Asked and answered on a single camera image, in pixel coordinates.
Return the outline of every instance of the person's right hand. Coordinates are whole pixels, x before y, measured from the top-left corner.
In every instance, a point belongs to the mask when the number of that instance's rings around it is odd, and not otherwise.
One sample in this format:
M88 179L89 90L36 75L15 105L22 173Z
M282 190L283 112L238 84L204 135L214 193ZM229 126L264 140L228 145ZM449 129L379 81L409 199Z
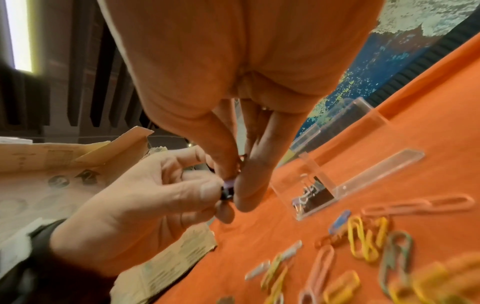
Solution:
M147 115L199 144L224 180L238 173L236 141L224 123L234 123L233 111L219 117L214 109L222 99L242 99L249 155L234 188L240 211L259 204L275 166L336 87L384 2L98 1Z

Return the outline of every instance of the green paper clip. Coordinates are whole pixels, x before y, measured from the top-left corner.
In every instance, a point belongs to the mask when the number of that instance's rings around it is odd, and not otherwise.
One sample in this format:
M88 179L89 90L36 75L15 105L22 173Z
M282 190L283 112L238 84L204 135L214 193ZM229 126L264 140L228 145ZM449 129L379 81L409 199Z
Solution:
M405 239L405 244L398 244L401 239ZM380 264L380 270L378 272L378 281L383 293L391 299L394 299L397 295L392 295L391 293L393 290L389 290L388 273L390 270L395 271L398 266L397 271L400 281L405 287L410 285L407 271L413 244L414 240L410 234L404 231L394 231L388 234L385 249L383 251L383 258Z

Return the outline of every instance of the fingernail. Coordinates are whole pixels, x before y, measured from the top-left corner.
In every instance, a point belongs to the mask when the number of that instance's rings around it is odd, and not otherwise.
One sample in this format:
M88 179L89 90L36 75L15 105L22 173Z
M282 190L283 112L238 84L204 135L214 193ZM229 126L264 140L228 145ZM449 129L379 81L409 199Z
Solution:
M203 202L216 202L220 199L222 186L217 181L209 181L200 186L200 199Z

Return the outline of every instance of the person's left hand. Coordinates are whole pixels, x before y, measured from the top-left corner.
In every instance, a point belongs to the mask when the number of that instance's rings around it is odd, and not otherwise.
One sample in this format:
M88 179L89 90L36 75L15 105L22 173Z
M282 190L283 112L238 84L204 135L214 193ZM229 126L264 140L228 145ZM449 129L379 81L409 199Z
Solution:
M52 234L55 255L112 277L141 264L216 212L223 181L198 146L153 154L86 202Z

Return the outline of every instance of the torn cardboard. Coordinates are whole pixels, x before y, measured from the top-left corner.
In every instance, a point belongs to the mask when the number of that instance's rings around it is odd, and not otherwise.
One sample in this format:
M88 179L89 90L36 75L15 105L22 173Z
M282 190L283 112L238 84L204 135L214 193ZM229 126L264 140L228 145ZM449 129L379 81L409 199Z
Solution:
M88 145L0 142L0 244L38 218L71 216L147 152L150 155L165 150L149 151L147 136L151 133L152 130L134 127L114 141ZM131 294L125 300L136 298L137 294L150 297L215 246L207 225L192 227L154 259L119 276L116 290Z

